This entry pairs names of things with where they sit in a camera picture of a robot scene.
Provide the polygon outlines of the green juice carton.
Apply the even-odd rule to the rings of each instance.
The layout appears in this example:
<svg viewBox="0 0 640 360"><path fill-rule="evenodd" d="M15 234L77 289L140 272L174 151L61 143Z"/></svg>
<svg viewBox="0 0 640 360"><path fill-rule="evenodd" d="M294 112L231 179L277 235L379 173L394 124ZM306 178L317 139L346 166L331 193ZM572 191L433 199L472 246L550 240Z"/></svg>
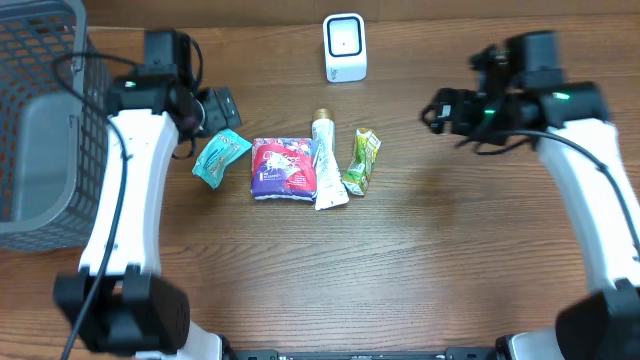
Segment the green juice carton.
<svg viewBox="0 0 640 360"><path fill-rule="evenodd" d="M365 196L381 141L372 129L358 128L349 167L342 176L342 183L353 195Z"/></svg>

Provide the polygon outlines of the teal wet wipes pack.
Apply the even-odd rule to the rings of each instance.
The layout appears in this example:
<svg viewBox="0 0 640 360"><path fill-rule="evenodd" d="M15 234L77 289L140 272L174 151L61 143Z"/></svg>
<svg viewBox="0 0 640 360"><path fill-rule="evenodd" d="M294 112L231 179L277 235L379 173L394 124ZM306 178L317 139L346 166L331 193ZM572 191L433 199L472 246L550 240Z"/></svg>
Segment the teal wet wipes pack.
<svg viewBox="0 0 640 360"><path fill-rule="evenodd" d="M196 159L192 174L204 180L212 189L220 186L225 169L244 155L251 143L231 129L218 132Z"/></svg>

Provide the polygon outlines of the red purple pad pack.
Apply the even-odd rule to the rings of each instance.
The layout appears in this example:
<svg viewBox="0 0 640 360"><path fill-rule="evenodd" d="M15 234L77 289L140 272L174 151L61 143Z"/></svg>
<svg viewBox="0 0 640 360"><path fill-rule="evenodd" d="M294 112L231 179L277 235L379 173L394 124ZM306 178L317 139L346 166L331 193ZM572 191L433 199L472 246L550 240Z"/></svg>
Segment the red purple pad pack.
<svg viewBox="0 0 640 360"><path fill-rule="evenodd" d="M313 202L318 143L311 138L255 138L252 144L251 194L256 200Z"/></svg>

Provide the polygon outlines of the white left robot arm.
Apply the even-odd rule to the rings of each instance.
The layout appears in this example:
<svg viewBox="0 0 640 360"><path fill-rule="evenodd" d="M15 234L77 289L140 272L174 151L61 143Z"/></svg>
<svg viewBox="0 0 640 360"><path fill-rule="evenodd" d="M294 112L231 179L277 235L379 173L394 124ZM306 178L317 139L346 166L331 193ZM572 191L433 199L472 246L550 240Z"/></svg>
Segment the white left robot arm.
<svg viewBox="0 0 640 360"><path fill-rule="evenodd" d="M96 113L108 130L100 200L78 271L54 286L71 340L94 353L133 359L234 357L229 341L191 318L187 295L161 275L159 220L168 165L183 142L205 139L194 172L218 186L248 151L227 88L202 86L197 42L148 31L144 60L116 78Z"/></svg>

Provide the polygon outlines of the white tube gold cap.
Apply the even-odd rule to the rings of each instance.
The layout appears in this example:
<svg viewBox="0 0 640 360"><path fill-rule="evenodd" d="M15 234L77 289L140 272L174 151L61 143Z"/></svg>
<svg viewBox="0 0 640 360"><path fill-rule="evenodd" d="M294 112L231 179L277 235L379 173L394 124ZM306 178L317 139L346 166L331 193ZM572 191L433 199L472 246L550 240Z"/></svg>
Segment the white tube gold cap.
<svg viewBox="0 0 640 360"><path fill-rule="evenodd" d="M315 172L317 193L315 209L326 210L349 202L335 158L335 123L330 109L321 108L312 115L312 139L318 143Z"/></svg>

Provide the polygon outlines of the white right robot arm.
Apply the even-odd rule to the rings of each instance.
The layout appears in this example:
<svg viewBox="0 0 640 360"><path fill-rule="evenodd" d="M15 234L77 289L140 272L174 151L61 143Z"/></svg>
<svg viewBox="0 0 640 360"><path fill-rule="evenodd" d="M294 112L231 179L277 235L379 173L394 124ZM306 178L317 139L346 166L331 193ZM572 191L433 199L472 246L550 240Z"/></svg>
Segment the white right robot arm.
<svg viewBox="0 0 640 360"><path fill-rule="evenodd" d="M553 31L470 58L474 90L442 88L423 109L481 156L530 145L556 184L579 243L589 293L553 326L498 339L499 359L635 359L639 355L639 201L600 88L569 82Z"/></svg>

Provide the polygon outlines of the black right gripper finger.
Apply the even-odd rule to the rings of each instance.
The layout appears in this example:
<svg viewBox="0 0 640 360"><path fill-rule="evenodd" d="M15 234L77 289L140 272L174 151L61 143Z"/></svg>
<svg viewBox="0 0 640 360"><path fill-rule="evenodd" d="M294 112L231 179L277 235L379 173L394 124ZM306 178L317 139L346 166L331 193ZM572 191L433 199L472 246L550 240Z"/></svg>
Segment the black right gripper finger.
<svg viewBox="0 0 640 360"><path fill-rule="evenodd" d="M429 103L423 108L422 115L427 116L429 114L434 116L440 116L443 108L442 90L439 89L431 98Z"/></svg>
<svg viewBox="0 0 640 360"><path fill-rule="evenodd" d="M443 132L443 120L437 112L423 112L421 120L432 133L441 134Z"/></svg>

